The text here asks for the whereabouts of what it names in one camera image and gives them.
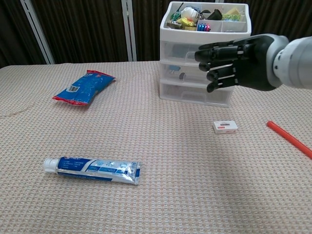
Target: white plastic drawer organizer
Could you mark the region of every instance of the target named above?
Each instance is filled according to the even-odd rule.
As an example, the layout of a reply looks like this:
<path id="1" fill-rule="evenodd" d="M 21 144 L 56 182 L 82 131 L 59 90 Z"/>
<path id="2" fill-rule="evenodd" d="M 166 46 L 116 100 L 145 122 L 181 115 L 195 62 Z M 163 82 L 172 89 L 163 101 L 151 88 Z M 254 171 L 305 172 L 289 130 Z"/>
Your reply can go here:
<path id="1" fill-rule="evenodd" d="M 238 21 L 206 20 L 210 32 L 172 29 L 166 26 L 171 15 L 183 2 L 172 1 L 160 25 L 160 98 L 200 103 L 213 106 L 225 106 L 230 103 L 234 87 L 222 88 L 208 93 L 206 88 L 210 81 L 206 72 L 200 71 L 195 61 L 195 52 L 203 44 L 245 38 L 251 34 L 251 20 L 246 4 L 185 2 L 186 6 L 222 14 L 236 7 L 240 16 Z"/>

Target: plastic wrapper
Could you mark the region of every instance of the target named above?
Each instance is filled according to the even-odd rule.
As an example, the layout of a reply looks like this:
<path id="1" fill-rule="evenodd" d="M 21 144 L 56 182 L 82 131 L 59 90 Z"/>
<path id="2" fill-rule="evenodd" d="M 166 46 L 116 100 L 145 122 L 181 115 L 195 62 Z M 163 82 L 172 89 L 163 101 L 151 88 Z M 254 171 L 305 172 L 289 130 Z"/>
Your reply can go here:
<path id="1" fill-rule="evenodd" d="M 101 92 L 114 79 L 115 77 L 108 74 L 88 70 L 83 77 L 52 99 L 64 101 L 72 105 L 87 105 L 96 94 Z"/>

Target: white cap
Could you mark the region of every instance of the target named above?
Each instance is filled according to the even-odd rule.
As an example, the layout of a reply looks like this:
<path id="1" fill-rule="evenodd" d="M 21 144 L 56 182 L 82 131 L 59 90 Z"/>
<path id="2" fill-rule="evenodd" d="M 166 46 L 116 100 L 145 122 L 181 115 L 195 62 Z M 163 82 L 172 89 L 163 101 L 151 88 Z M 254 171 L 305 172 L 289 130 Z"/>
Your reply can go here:
<path id="1" fill-rule="evenodd" d="M 50 172 L 50 173 L 56 173 L 58 161 L 59 161 L 58 159 L 47 158 L 43 164 L 44 171 Z"/>

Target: dark curtain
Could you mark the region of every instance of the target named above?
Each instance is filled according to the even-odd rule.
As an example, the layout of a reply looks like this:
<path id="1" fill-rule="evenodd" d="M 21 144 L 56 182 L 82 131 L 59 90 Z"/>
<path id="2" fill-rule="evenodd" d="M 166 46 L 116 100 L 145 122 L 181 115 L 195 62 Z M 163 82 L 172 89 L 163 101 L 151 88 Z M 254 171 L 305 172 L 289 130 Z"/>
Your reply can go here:
<path id="1" fill-rule="evenodd" d="M 312 0 L 225 0 L 246 3 L 252 35 L 273 33 L 289 40 L 312 36 Z"/>
<path id="2" fill-rule="evenodd" d="M 171 1 L 132 0 L 138 61 L 159 60 L 159 27 Z M 215 2 L 214 0 L 188 1 Z"/>
<path id="3" fill-rule="evenodd" d="M 32 0 L 55 63 L 127 61 L 119 0 Z"/>
<path id="4" fill-rule="evenodd" d="M 20 0 L 0 1 L 0 68 L 45 64 Z"/>

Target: robotic hand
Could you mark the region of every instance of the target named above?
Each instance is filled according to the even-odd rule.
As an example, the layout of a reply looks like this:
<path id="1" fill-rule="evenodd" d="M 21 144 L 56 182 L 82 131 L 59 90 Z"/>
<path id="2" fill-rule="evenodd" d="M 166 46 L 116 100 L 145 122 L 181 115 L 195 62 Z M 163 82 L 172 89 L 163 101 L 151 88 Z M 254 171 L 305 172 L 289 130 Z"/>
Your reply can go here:
<path id="1" fill-rule="evenodd" d="M 284 36 L 261 34 L 205 44 L 195 59 L 200 70 L 208 72 L 208 93 L 233 85 L 261 91 L 281 84 L 312 89 L 312 37 L 289 43 Z"/>

